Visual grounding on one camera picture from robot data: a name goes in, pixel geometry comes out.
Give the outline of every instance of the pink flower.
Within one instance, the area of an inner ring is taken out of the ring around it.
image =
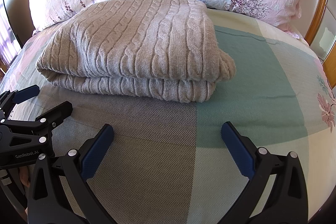
[[[321,96],[320,94],[317,95],[317,99],[320,103],[319,107],[322,110],[322,121],[330,127],[330,132],[333,130],[333,125],[335,126],[335,113],[331,111],[331,106],[328,101]]]

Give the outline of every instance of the silver screw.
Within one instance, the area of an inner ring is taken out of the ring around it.
[[[77,150],[76,149],[71,149],[69,152],[68,152],[68,155],[70,156],[70,157],[72,157],[72,156],[74,156],[74,155],[76,155],[77,154]]]
[[[43,160],[45,158],[45,154],[42,153],[42,154],[39,154],[39,160]]]
[[[267,154],[267,149],[266,148],[261,147],[261,148],[258,149],[258,151],[262,155],[266,155]]]
[[[46,137],[41,137],[41,138],[39,139],[39,142],[40,142],[40,143],[44,143],[46,140],[47,140]]]
[[[297,153],[295,153],[294,151],[289,153],[291,155],[292,158],[297,158]]]

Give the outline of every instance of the folded knit blanket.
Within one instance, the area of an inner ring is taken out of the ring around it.
[[[231,79],[232,58],[218,48],[198,0],[112,0],[61,27],[36,63],[53,85],[82,93],[208,100]]]

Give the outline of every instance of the wooden frame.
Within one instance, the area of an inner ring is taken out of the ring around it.
[[[327,5],[327,0],[319,0],[317,4],[313,20],[311,21],[307,34],[304,38],[308,42],[309,46],[312,44],[319,30],[319,27],[323,19],[324,12],[326,10],[326,5]]]

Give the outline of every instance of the mattress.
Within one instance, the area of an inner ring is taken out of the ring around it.
[[[217,223],[248,181],[221,140],[227,121],[257,147],[298,153],[309,217],[336,184],[335,99],[308,44],[244,15],[211,9],[208,15],[219,47],[235,60],[237,71],[204,103],[87,95],[51,85],[35,63],[64,23],[31,37],[1,82],[1,90],[40,87],[37,97],[14,108],[11,119],[32,121],[63,101],[73,104],[72,115],[53,130],[56,155],[78,149],[105,123],[113,126],[114,142],[87,182],[119,224]],[[271,176],[254,214],[261,212],[273,181]],[[62,183],[81,215],[66,180]]]

